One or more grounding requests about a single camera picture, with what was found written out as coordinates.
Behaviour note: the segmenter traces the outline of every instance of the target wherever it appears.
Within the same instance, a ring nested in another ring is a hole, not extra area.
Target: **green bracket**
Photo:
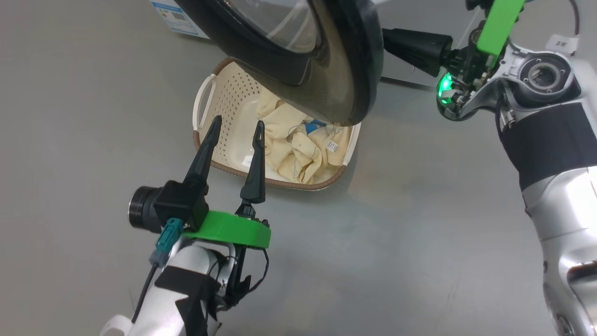
[[[495,0],[491,6],[489,16],[477,42],[477,49],[494,56],[493,65],[504,49],[524,3],[525,0]]]
[[[227,212],[209,211],[197,232],[184,233],[184,235],[191,239],[267,249],[272,232],[267,226],[252,219]]]

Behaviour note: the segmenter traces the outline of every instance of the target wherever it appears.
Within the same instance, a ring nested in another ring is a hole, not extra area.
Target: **laundry basket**
[[[253,134],[257,125],[257,105],[261,85],[232,59],[222,61],[197,92],[193,106],[193,139],[199,149],[205,133],[216,115],[222,116],[220,140],[211,165],[225,172],[247,177],[253,157]],[[350,138],[343,163],[324,171],[313,184],[289,182],[275,170],[266,167],[266,183],[284,188],[321,190],[342,176],[352,158],[361,125],[350,128]]]

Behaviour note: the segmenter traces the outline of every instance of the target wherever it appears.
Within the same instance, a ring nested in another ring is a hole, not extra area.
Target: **beige cloth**
[[[348,149],[348,127],[327,125],[307,134],[304,123],[313,118],[265,88],[261,89],[257,116],[265,124],[266,162],[290,182],[313,184],[322,169],[342,164]]]

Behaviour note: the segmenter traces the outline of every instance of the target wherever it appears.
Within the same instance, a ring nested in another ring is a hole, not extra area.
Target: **green light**
[[[438,97],[442,97],[442,93],[445,90],[452,90],[452,76],[450,74],[446,74],[440,81],[438,85]],[[450,104],[452,102],[451,98],[442,99],[442,103]]]

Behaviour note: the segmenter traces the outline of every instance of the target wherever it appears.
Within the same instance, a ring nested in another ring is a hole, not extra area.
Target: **black tape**
[[[518,121],[500,140],[521,190],[572,169],[597,166],[597,138],[581,103],[558,105]]]
[[[220,289],[220,284],[215,279],[205,274],[168,266],[155,280],[155,286],[188,295],[188,298],[176,301],[186,335],[207,335],[207,321],[201,309],[201,301],[207,303],[207,311],[215,319],[215,296]]]

